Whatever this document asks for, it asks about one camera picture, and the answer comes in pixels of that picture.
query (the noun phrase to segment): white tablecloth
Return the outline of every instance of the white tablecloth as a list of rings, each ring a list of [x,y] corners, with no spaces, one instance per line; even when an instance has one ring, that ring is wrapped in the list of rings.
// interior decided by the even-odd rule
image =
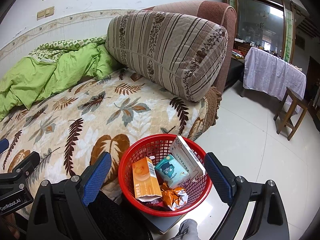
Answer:
[[[245,56],[243,87],[265,92],[282,100],[287,87],[302,98],[307,78],[304,73],[284,60],[252,47]],[[290,97],[286,104],[291,104]]]

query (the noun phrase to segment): wooden stool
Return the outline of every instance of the wooden stool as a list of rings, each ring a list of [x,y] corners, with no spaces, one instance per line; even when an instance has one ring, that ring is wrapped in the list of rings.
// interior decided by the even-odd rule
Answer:
[[[291,103],[291,106],[290,106],[288,112],[285,112],[282,110],[282,108],[283,108],[284,103],[286,102],[288,96],[291,97],[292,103]],[[296,125],[294,126],[292,124],[291,117],[292,117],[292,114],[293,114],[294,110],[296,109],[297,105],[301,106],[301,108],[303,109],[303,112],[300,115],[299,120],[297,121]],[[298,129],[299,125],[301,124],[303,117],[307,113],[307,110],[308,110],[308,103],[304,99],[302,99],[301,96],[299,96],[296,92],[292,91],[290,88],[287,87],[285,95],[280,103],[279,109],[278,109],[275,117],[273,118],[273,120],[276,120],[279,116],[280,120],[281,120],[280,125],[277,128],[277,134],[279,134],[281,132],[283,127],[286,127],[286,126],[290,127],[292,129],[292,132],[288,136],[288,141],[290,141],[290,139],[292,138],[292,136],[294,135],[294,133]]]

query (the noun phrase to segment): orange box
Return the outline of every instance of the orange box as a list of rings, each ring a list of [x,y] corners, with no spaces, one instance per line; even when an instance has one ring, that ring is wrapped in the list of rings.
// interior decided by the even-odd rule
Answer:
[[[162,197],[155,168],[148,157],[133,163],[132,173],[136,199],[147,202]]]

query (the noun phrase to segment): cartoon character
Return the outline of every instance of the cartoon character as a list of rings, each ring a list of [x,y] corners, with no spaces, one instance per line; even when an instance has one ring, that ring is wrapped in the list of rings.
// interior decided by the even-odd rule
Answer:
[[[172,164],[170,164],[169,162],[162,164],[160,169],[169,178],[171,178],[172,174],[174,173],[174,166]]]

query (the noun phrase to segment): basket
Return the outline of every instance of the basket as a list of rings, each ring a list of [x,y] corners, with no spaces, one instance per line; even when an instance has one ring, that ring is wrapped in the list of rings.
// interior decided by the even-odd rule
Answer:
[[[189,179],[184,182],[184,187],[188,193],[188,203],[175,211],[158,211],[146,207],[140,201],[135,199],[132,175],[132,163],[144,158],[154,156],[153,165],[170,154],[170,145],[176,138],[174,134],[156,134],[145,137],[127,149],[119,165],[119,184],[127,200],[139,210],[158,217],[173,217],[183,215],[196,208],[205,200],[212,187],[212,182],[208,175],[201,176],[197,182],[191,182]],[[205,151],[195,142],[184,138],[189,147],[193,150],[197,158],[203,163]]]

